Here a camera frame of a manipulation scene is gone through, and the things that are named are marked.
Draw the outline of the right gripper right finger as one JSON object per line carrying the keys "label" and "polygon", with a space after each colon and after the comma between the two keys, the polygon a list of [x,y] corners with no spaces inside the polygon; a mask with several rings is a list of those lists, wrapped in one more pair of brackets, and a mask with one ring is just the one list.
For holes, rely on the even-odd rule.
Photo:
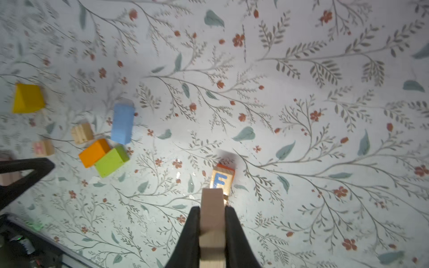
{"label": "right gripper right finger", "polygon": [[225,207],[226,267],[260,268],[234,208]]}

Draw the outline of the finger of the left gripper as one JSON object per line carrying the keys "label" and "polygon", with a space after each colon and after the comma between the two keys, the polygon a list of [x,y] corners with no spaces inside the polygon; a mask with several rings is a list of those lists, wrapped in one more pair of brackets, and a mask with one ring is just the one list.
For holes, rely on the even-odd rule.
{"label": "finger of the left gripper", "polygon": [[1,161],[1,175],[18,177],[16,181],[1,184],[1,210],[47,176],[54,168],[55,164],[45,157]]}

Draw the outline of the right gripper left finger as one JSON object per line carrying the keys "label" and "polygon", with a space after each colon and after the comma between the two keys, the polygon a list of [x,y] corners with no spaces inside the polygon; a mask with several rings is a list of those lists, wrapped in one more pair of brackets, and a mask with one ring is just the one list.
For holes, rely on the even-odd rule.
{"label": "right gripper left finger", "polygon": [[200,207],[192,207],[165,268],[199,268]]}

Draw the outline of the natural wood long block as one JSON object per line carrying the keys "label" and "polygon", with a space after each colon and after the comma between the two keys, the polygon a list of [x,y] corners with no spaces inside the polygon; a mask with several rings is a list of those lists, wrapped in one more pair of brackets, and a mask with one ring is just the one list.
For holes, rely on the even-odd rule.
{"label": "natural wood long block", "polygon": [[226,221],[222,189],[204,189],[200,214],[200,267],[226,266]]}

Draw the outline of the wood letter F cube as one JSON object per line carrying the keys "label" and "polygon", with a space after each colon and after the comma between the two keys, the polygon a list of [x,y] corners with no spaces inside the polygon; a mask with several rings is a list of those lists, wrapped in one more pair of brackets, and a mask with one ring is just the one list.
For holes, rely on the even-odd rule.
{"label": "wood letter F cube", "polygon": [[231,193],[232,182],[235,176],[235,171],[223,169],[217,166],[213,167],[213,172],[210,181],[211,189],[222,189],[224,200],[228,200]]}

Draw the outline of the red rectangular block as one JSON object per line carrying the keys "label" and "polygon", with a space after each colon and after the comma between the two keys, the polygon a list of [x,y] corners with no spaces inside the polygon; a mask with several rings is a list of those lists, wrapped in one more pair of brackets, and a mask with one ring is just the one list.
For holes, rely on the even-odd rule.
{"label": "red rectangular block", "polygon": [[231,167],[228,167],[228,166],[226,166],[226,165],[223,165],[223,164],[221,164],[221,163],[218,163],[217,164],[217,167],[219,167],[219,168],[223,168],[223,169],[227,169],[227,170],[231,170],[231,171],[235,171],[235,169],[233,169],[233,168],[231,168]]}

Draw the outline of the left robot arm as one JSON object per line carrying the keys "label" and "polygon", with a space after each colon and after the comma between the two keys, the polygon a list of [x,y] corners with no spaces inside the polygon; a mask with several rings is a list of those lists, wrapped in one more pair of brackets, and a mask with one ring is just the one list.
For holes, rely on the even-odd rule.
{"label": "left robot arm", "polygon": [[[55,164],[47,158],[1,161],[1,209],[48,175]],[[1,214],[2,268],[59,268],[61,251]]]}

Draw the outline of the pink flat block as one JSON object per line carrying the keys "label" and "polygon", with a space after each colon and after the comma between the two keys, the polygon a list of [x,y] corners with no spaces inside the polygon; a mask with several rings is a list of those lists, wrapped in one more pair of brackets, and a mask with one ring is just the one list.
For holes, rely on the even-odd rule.
{"label": "pink flat block", "polygon": [[[10,161],[14,157],[6,152],[1,152],[1,161]],[[1,186],[9,186],[14,182],[21,179],[21,172],[4,173],[1,174]]]}

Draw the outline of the orange rectangular block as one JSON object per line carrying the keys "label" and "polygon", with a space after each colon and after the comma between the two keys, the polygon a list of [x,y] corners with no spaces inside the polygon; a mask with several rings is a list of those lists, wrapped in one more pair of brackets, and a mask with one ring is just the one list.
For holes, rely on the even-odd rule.
{"label": "orange rectangular block", "polygon": [[95,141],[79,154],[79,158],[85,168],[92,167],[98,160],[102,159],[109,151],[109,146],[105,138]]}

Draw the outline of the yellow triangular block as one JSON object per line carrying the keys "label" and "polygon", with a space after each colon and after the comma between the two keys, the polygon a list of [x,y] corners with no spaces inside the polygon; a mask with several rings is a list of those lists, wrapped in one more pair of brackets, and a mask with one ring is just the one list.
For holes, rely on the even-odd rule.
{"label": "yellow triangular block", "polygon": [[12,113],[34,113],[44,107],[44,96],[39,86],[16,84]]}

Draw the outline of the green rectangular block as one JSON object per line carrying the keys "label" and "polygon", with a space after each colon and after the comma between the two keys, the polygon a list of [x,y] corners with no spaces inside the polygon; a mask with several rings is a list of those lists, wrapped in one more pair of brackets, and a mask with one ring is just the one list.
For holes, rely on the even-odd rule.
{"label": "green rectangular block", "polygon": [[130,158],[124,147],[122,145],[118,145],[99,159],[95,163],[95,168],[101,178],[106,178],[128,162],[129,159]]}

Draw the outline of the blue rectangular block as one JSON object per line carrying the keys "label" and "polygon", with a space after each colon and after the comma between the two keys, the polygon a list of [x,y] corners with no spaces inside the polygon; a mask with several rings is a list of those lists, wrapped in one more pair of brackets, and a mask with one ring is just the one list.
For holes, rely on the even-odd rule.
{"label": "blue rectangular block", "polygon": [[131,142],[132,128],[134,125],[134,106],[117,103],[114,106],[114,120],[111,130],[111,140],[121,145]]}

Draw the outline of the wood letter H cube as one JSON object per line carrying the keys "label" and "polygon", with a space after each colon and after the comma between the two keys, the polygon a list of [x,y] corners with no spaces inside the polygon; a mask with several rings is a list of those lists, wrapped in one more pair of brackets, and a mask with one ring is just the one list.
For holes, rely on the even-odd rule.
{"label": "wood letter H cube", "polygon": [[33,152],[37,157],[47,157],[55,154],[55,148],[48,139],[36,141],[32,144],[32,146]]}

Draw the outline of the small natural wood cube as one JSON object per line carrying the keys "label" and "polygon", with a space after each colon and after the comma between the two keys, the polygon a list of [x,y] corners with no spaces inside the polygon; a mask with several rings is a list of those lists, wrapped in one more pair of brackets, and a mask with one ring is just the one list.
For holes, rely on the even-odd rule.
{"label": "small natural wood cube", "polygon": [[90,123],[86,122],[71,129],[71,135],[77,145],[84,144],[94,139]]}

